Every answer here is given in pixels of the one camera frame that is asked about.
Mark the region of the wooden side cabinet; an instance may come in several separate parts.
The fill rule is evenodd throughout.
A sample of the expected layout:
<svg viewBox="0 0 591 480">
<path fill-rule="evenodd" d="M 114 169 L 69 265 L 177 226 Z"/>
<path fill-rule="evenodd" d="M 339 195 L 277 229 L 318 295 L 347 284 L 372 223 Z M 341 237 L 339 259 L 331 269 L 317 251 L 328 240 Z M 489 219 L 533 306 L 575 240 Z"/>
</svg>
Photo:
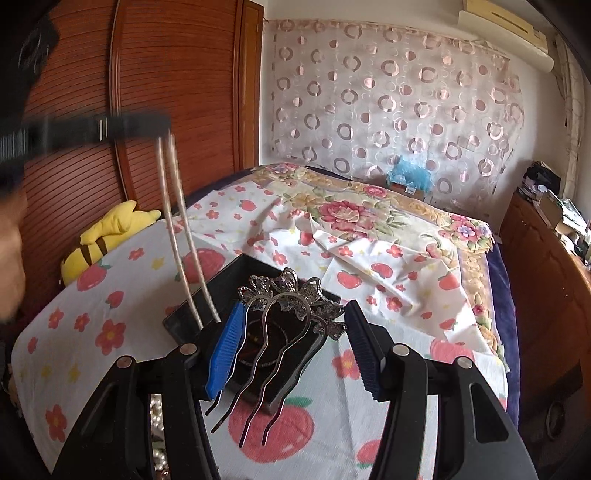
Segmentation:
<svg viewBox="0 0 591 480">
<path fill-rule="evenodd" d="M 590 405 L 590 273 L 532 204 L 512 196 L 500 228 L 516 308 L 521 408 L 582 389 Z"/>
</svg>

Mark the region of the floral quilt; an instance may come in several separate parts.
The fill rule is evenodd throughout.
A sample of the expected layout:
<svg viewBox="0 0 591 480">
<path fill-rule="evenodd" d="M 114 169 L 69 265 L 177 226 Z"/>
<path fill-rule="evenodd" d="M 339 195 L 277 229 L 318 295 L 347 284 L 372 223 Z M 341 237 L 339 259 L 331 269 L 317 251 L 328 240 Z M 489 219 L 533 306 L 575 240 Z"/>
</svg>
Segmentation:
<svg viewBox="0 0 591 480">
<path fill-rule="evenodd" d="M 256 167 L 252 179 L 280 196 L 291 214 L 311 218 L 329 242 L 368 239 L 387 243 L 399 259 L 411 250 L 420 264 L 434 259 L 462 286 L 478 330 L 500 359 L 505 351 L 494 326 L 495 313 L 486 254 L 494 247 L 489 225 L 449 213 L 372 184 L 342 180 L 293 163 Z"/>
</svg>

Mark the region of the clutter pile on cabinet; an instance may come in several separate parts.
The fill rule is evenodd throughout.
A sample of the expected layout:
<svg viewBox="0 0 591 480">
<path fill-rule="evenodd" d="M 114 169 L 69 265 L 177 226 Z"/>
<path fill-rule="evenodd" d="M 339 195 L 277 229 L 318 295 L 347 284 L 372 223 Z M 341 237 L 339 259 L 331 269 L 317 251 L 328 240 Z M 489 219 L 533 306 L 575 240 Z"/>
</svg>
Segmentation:
<svg viewBox="0 0 591 480">
<path fill-rule="evenodd" d="M 590 223 L 575 204 L 560 198 L 561 178 L 546 164 L 533 161 L 522 177 L 517 193 L 529 202 L 565 247 L 590 264 Z"/>
</svg>

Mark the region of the yellow plush toy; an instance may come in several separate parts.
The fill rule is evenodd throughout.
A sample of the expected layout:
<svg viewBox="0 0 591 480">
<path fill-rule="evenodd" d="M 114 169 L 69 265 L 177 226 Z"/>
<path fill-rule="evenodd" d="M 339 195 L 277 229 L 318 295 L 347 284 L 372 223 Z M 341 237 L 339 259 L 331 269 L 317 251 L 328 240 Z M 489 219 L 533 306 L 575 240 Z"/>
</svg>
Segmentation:
<svg viewBox="0 0 591 480">
<path fill-rule="evenodd" d="M 133 200 L 115 205 L 75 238 L 73 248 L 60 263 L 63 285 L 71 284 L 107 253 L 153 225 L 160 217 L 159 210 L 137 210 Z"/>
</svg>

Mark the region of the white fruit print sheet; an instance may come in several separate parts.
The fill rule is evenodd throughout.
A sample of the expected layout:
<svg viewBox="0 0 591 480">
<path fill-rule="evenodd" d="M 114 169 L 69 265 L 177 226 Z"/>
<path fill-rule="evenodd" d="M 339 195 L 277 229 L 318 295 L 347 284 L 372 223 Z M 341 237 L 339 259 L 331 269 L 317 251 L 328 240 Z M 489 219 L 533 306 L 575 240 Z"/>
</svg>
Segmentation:
<svg viewBox="0 0 591 480">
<path fill-rule="evenodd" d="M 184 298 L 170 240 L 192 237 L 199 256 L 191 277 L 211 276 L 240 254 L 301 278 L 318 277 L 342 302 L 356 300 L 370 321 L 421 354 L 472 358 L 494 393 L 508 395 L 506 369 L 488 349 L 452 272 L 411 250 L 394 259 L 387 243 L 329 242 L 311 218 L 291 214 L 280 196 L 249 176 L 215 190 L 173 227 L 157 222 L 112 251 L 58 295 L 24 330 L 13 350 L 16 389 L 44 464 L 54 467 L 84 404 L 114 361 L 160 357 L 174 347 L 165 317 Z M 365 479 L 387 408 L 360 379 L 346 340 L 328 341 L 287 398 L 260 443 L 259 418 L 238 446 L 238 409 L 211 439 L 225 479 Z"/>
</svg>

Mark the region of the blue plush toy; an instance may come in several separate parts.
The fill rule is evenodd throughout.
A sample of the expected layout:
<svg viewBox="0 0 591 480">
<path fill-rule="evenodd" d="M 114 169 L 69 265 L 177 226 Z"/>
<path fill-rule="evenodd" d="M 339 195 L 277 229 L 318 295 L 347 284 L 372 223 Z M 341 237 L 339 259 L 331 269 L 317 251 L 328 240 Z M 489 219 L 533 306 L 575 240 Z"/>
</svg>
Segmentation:
<svg viewBox="0 0 591 480">
<path fill-rule="evenodd" d="M 386 175 L 386 182 L 389 186 L 398 184 L 424 193 L 430 193 L 433 189 L 431 172 L 424 166 L 403 157 L 394 161 L 393 168 Z"/>
</svg>

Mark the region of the silver butterfly hair comb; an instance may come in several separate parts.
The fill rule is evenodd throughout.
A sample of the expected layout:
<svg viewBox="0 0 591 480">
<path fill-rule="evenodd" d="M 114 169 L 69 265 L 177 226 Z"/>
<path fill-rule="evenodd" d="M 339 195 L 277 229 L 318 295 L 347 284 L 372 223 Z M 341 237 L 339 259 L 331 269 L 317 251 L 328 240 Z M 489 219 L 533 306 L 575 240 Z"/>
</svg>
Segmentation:
<svg viewBox="0 0 591 480">
<path fill-rule="evenodd" d="M 264 445 L 308 364 L 325 342 L 338 341 L 346 332 L 345 323 L 339 320 L 344 307 L 325 294 L 318 277 L 301 281 L 290 268 L 276 278 L 250 276 L 249 284 L 238 288 L 238 301 L 246 306 L 245 337 L 228 382 L 211 400 L 209 409 L 214 410 L 223 391 L 232 391 L 228 409 L 211 430 L 216 431 L 245 404 L 249 409 L 238 446 L 245 446 L 260 414 L 267 416 L 259 434 Z"/>
</svg>

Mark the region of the circle pattern curtain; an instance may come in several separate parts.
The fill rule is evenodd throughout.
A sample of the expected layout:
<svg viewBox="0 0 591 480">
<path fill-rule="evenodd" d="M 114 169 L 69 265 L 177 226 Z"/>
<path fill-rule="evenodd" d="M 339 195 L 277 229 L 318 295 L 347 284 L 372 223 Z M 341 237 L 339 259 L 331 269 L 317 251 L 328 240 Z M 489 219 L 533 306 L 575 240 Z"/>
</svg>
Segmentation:
<svg viewBox="0 0 591 480">
<path fill-rule="evenodd" d="M 488 218 L 524 124 L 511 61 L 475 42 L 387 24 L 266 22 L 270 157 L 386 182 L 427 168 L 434 205 Z"/>
</svg>

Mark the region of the black jewelry box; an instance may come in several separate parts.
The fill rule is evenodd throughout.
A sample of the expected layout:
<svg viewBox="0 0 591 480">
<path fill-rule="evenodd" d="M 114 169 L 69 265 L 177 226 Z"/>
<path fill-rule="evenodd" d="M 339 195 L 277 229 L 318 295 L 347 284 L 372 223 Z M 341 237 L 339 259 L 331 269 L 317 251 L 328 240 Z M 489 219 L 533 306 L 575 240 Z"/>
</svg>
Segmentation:
<svg viewBox="0 0 591 480">
<path fill-rule="evenodd" d="M 245 422 L 280 417 L 311 360 L 345 329 L 338 297 L 318 277 L 247 255 L 197 282 L 192 263 L 175 276 L 185 297 L 163 322 L 178 345 L 163 368 L 164 412 L 195 415 L 207 402 L 224 407 L 221 421 L 238 409 Z"/>
</svg>

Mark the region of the wooden wardrobe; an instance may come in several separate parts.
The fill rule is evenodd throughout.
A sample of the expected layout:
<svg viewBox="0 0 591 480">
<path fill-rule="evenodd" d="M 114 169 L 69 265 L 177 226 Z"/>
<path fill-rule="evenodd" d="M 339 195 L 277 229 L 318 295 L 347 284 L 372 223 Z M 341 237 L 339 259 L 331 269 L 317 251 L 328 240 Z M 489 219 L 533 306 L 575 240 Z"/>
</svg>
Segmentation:
<svg viewBox="0 0 591 480">
<path fill-rule="evenodd" d="M 63 1 L 50 11 L 59 42 L 34 86 L 31 116 L 158 110 L 170 116 L 182 186 L 193 192 L 235 172 L 239 1 Z M 22 224 L 31 321 L 59 292 L 74 237 L 115 204 L 160 206 L 154 146 L 107 142 L 26 166 Z"/>
</svg>

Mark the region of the white air conditioner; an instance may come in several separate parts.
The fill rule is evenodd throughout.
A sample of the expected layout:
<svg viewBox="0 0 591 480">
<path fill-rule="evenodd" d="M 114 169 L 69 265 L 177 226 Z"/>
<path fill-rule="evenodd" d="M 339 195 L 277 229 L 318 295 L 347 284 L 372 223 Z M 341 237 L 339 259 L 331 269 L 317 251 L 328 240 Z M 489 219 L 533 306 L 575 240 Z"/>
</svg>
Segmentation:
<svg viewBox="0 0 591 480">
<path fill-rule="evenodd" d="M 458 26 L 519 57 L 543 73 L 554 68 L 546 35 L 513 12 L 491 2 L 466 0 Z"/>
</svg>

